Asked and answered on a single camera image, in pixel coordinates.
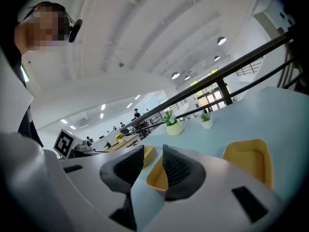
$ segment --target window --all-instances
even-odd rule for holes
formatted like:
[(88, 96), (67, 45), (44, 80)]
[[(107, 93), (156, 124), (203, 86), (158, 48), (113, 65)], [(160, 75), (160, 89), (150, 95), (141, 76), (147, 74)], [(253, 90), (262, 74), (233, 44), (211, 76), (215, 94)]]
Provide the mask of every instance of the window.
[[(203, 75), (202, 77), (200, 77), (196, 81), (190, 83), (190, 86), (197, 84), (198, 82), (202, 81), (206, 77), (216, 73), (218, 70), (219, 70), (219, 68), (216, 68), (216, 69), (212, 70), (211, 72), (207, 73), (206, 75)], [(226, 84), (226, 88), (227, 88), (228, 92), (231, 93), (227, 84)], [(201, 106), (206, 105), (209, 102), (213, 102), (215, 100), (218, 100), (222, 97), (217, 83), (213, 83), (213, 84), (209, 85), (208, 87), (206, 87), (206, 88), (200, 90), (199, 92), (195, 93), (195, 95), (196, 95), (197, 100), (198, 100), (198, 102)], [(224, 101), (220, 102), (218, 105), (211, 106), (213, 111), (218, 110), (219, 108), (223, 108), (223, 107), (225, 107)]]
[(211, 71), (211, 74), (214, 74), (215, 72), (217, 72), (219, 70), (219, 68), (214, 69), (213, 71)]
[(193, 83), (190, 83), (190, 86), (193, 86), (194, 84), (197, 84), (197, 81), (194, 81)]

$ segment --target staircase railing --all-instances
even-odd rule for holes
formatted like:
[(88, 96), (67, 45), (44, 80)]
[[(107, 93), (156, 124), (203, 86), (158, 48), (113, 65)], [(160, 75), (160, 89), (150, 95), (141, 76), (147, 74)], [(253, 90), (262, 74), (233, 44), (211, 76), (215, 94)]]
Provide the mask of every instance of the staircase railing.
[[(234, 62), (226, 65), (225, 67), (221, 68), (220, 70), (218, 70), (217, 72), (215, 72), (214, 74), (206, 77), (205, 79), (201, 80), (200, 82), (196, 83), (195, 85), (187, 88), (186, 90), (180, 92), (179, 94), (175, 95), (174, 97), (170, 98), (169, 100), (167, 100), (166, 102), (164, 102), (163, 104), (157, 106), (156, 108), (154, 108), (153, 110), (149, 111), (147, 114), (139, 117), (138, 119), (136, 119), (134, 122), (126, 125), (126, 127), (132, 126), (133, 124), (137, 123), (137, 127), (139, 129), (139, 132), (143, 135), (143, 137), (146, 137), (146, 133), (145, 133), (145, 129), (149, 129), (152, 127), (157, 127), (158, 125), (163, 124), (163, 122), (160, 123), (156, 123), (154, 125), (148, 126), (146, 128), (141, 128), (140, 123), (144, 120), (146, 120), (148, 117), (163, 111), (164, 109), (180, 102), (181, 100), (187, 98), (188, 96), (191, 96), (195, 93), (197, 93), (198, 91), (202, 90), (203, 88), (208, 87), (209, 85), (213, 84), (213, 83), (217, 83), (218, 87), (222, 93), (222, 98), (218, 99), (214, 102), (211, 102), (207, 105), (201, 106), (195, 110), (189, 111), (187, 113), (181, 114), (179, 116), (176, 116), (177, 118), (181, 118), (181, 117), (185, 117), (187, 115), (196, 113), (198, 111), (204, 110), (208, 107), (211, 107), (215, 104), (218, 104), (220, 102), (225, 102), (226, 105), (230, 105), (232, 104), (232, 97), (252, 88), (255, 85), (258, 85), (259, 83), (263, 82), (264, 80), (266, 80), (267, 78), (271, 77), (272, 75), (276, 74), (277, 72), (281, 71), (282, 69), (284, 69), (286, 66), (288, 66), (289, 64), (291, 64), (294, 60), (295, 57), (292, 57), (291, 59), (285, 61), (281, 66), (277, 67), (276, 69), (272, 70), (271, 72), (269, 72), (268, 74), (264, 75), (263, 77), (251, 82), (250, 84), (248, 84), (247, 86), (229, 94), (226, 85), (224, 83), (224, 78), (227, 77), (228, 75), (237, 72), (238, 70), (240, 70), (241, 68), (244, 68), (245, 66), (249, 65), (250, 63), (257, 61), (258, 59), (260, 59), (261, 57), (263, 57), (264, 55), (266, 55), (267, 53), (271, 52), (272, 50), (278, 48), (279, 46), (285, 44), (286, 42), (288, 42), (289, 40), (292, 39), (292, 32), (295, 34), (295, 32), (297, 33), (297, 30), (293, 29), (294, 26), (291, 27), (292, 31), (288, 31), (287, 33), (284, 33), (283, 35), (267, 42), (266, 44), (262, 45), (261, 47), (249, 52), (248, 54), (242, 56), (241, 58), (235, 60)], [(291, 80), (289, 83), (287, 83), (285, 86), (283, 86), (283, 88), (288, 88), (290, 85), (292, 85), (293, 83), (297, 82), (299, 80), (299, 78), (301, 77), (303, 73), (301, 72), (297, 77), (295, 77), (293, 80)]]
[(258, 72), (258, 69), (262, 66), (263, 58), (260, 57), (259, 59), (255, 60), (254, 62), (248, 64), (247, 66), (241, 68), (240, 70), (236, 71), (237, 76), (243, 75), (250, 75), (255, 74)]

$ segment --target potted plant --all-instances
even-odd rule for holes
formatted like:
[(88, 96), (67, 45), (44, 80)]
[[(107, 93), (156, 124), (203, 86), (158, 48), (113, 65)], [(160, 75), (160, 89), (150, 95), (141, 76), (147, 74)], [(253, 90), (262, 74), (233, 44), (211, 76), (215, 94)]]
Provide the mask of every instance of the potted plant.
[(123, 143), (124, 141), (125, 141), (125, 138), (124, 138), (124, 135), (121, 133), (121, 134), (119, 134), (119, 135), (117, 135), (116, 137), (115, 137), (115, 139), (118, 141), (118, 143)]
[(200, 118), (202, 119), (201, 125), (204, 129), (210, 129), (212, 127), (213, 123), (210, 114), (202, 114)]
[(166, 112), (164, 123), (166, 124), (168, 135), (175, 136), (183, 131), (183, 125), (176, 119), (173, 112)]

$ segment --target light blue table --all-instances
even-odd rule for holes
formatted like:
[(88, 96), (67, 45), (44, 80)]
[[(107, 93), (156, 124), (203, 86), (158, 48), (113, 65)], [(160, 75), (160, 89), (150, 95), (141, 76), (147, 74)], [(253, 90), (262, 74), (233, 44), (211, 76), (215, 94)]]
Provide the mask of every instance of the light blue table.
[(254, 96), (211, 113), (213, 127), (200, 118), (182, 122), (184, 131), (169, 136), (165, 125), (145, 138), (144, 145), (167, 144), (221, 157), (235, 141), (261, 138), (268, 143), (274, 165), (274, 190), (283, 200), (301, 184), (309, 163), (309, 96), (266, 87)]

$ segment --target white wall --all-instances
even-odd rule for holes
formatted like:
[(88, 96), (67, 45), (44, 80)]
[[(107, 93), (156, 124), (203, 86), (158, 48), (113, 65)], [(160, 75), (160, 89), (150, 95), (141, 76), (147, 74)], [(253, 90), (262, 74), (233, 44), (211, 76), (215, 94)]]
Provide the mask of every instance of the white wall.
[(53, 148), (54, 148), (55, 141), (58, 137), (58, 134), (59, 134), (59, 132), (51, 131), (48, 128), (38, 130), (38, 135), (39, 135), (40, 140), (42, 141), (42, 143), (44, 145), (43, 149), (48, 149), (48, 150), (55, 152), (53, 150)]
[(86, 139), (87, 136), (93, 138), (94, 141), (99, 140), (102, 135), (107, 135), (107, 131), (112, 131), (114, 126), (121, 127), (120, 122), (124, 124), (129, 124), (134, 118), (134, 109), (138, 108), (139, 113), (142, 115), (146, 109), (149, 111), (157, 107), (160, 103), (156, 97), (158, 95), (161, 99), (165, 99), (166, 95), (163, 91), (152, 92), (144, 96), (137, 104), (135, 104), (130, 111), (119, 114), (108, 120), (104, 120), (98, 124), (90, 125), (85, 129), (79, 129), (78, 131), (73, 131), (73, 133), (80, 137), (81, 139)]
[(86, 139), (87, 136), (92, 138), (94, 141), (99, 140), (99, 137), (102, 135), (107, 135), (107, 131), (112, 131), (114, 126), (121, 127), (120, 122), (128, 124), (131, 122), (131, 119), (134, 118), (134, 110), (120, 114), (114, 118), (110, 118), (103, 122), (100, 122), (95, 125), (90, 125), (82, 130), (73, 131), (73, 134), (78, 136), (81, 139)]
[[(252, 17), (248, 23), (244, 25), (238, 38), (236, 39), (231, 49), (231, 62), (242, 57), (243, 55), (253, 51), (254, 49), (262, 46), (270, 41), (271, 38), (264, 30), (264, 28), (258, 23), (258, 21)], [(262, 66), (258, 72), (254, 75), (253, 81), (271, 72), (276, 67), (284, 63), (285, 58), (285, 46), (273, 50), (266, 54), (263, 59)], [(280, 78), (281, 72), (273, 75), (267, 80), (261, 82), (257, 86), (252, 87), (248, 91), (245, 91), (237, 96), (237, 99), (241, 99), (246, 95), (253, 95), (257, 91), (267, 86), (276, 87)], [(231, 92), (248, 85), (248, 82), (241, 82), (236, 73), (233, 73), (225, 78)]]
[(171, 80), (148, 73), (112, 77), (107, 74), (93, 78), (91, 82), (81, 79), (34, 98), (31, 104), (32, 117), (39, 129), (89, 107), (133, 97), (138, 87), (142, 88), (143, 93), (150, 93), (172, 86)]

